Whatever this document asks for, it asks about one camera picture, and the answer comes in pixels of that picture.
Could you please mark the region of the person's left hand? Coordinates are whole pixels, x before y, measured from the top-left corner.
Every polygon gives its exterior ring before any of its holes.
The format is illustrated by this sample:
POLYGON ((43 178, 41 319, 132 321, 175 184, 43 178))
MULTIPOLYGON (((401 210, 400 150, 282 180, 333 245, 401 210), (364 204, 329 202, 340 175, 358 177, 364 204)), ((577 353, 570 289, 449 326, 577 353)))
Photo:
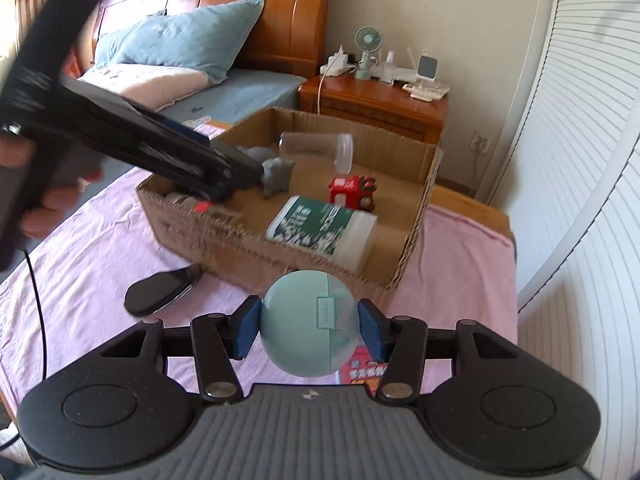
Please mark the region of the person's left hand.
MULTIPOLYGON (((27 140, 1 135, 1 166, 16 169, 25 166, 32 159, 32 144, 27 140)), ((43 240, 63 221, 66 212, 73 209, 84 189, 92 182, 101 180, 103 170, 96 166, 88 174, 80 177, 73 185, 50 188, 42 196, 41 205, 24 214, 20 229, 32 240, 43 240)))

